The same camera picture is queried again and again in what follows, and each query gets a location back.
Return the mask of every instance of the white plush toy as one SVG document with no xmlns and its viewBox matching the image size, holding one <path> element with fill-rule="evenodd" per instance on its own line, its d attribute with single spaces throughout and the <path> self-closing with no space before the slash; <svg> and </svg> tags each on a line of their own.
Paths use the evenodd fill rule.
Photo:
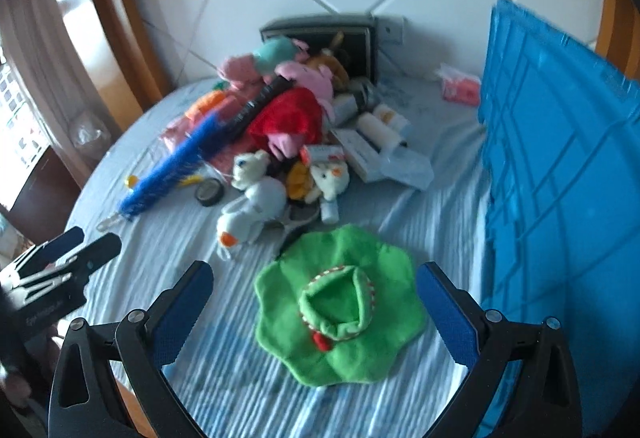
<svg viewBox="0 0 640 438">
<path fill-rule="evenodd" d="M 269 161 L 269 153 L 263 150 L 236 155 L 231 185 L 239 191 L 246 190 L 267 173 Z"/>
<path fill-rule="evenodd" d="M 222 209 L 217 226 L 220 245 L 229 249 L 238 243 L 253 243 L 264 223 L 279 218 L 286 205 L 284 185 L 275 178 L 263 177 Z"/>
<path fill-rule="evenodd" d="M 309 168 L 315 185 L 305 197 L 306 203 L 315 202 L 320 196 L 333 202 L 349 185 L 349 168 L 346 162 L 315 163 Z"/>
</svg>

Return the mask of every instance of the wall outlet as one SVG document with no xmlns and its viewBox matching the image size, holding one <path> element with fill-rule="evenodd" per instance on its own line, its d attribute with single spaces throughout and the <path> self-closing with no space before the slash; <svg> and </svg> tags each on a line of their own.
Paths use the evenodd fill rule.
<svg viewBox="0 0 640 438">
<path fill-rule="evenodd" d="M 381 44 L 402 44 L 404 42 L 404 17 L 401 15 L 380 15 L 376 18 L 378 40 Z"/>
</svg>

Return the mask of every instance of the green plush hat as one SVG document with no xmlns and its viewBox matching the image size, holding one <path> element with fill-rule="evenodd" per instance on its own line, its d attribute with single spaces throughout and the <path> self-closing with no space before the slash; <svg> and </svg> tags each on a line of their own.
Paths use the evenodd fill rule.
<svg viewBox="0 0 640 438">
<path fill-rule="evenodd" d="M 353 225 L 302 236 L 255 290 L 258 343 L 306 386 L 384 379 L 426 322 L 409 256 Z"/>
</svg>

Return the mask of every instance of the small white cylinder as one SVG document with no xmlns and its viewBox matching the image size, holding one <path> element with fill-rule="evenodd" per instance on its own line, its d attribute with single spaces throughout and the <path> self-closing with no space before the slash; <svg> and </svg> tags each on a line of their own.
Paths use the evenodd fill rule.
<svg viewBox="0 0 640 438">
<path fill-rule="evenodd" d="M 358 131 L 374 144 L 382 154 L 391 153 L 404 139 L 379 118 L 363 113 L 358 118 Z"/>
<path fill-rule="evenodd" d="M 379 104 L 376 106 L 373 110 L 373 116 L 379 119 L 386 126 L 389 126 L 403 138 L 406 138 L 411 131 L 411 123 L 404 118 L 404 116 L 396 110 L 392 110 L 386 104 Z"/>
<path fill-rule="evenodd" d="M 338 200 L 329 202 L 322 198 L 320 200 L 320 218 L 325 225 L 335 225 L 339 222 Z"/>
</svg>

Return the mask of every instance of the blue brush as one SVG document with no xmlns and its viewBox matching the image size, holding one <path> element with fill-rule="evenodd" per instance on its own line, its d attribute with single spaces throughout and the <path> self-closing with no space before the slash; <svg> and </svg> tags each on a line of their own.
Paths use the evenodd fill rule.
<svg viewBox="0 0 640 438">
<path fill-rule="evenodd" d="M 167 196 L 181 180 L 196 172 L 203 161 L 215 156 L 229 141 L 227 125 L 218 120 L 216 113 L 211 113 L 171 156 L 136 183 L 120 203 L 118 213 L 131 221 Z"/>
</svg>

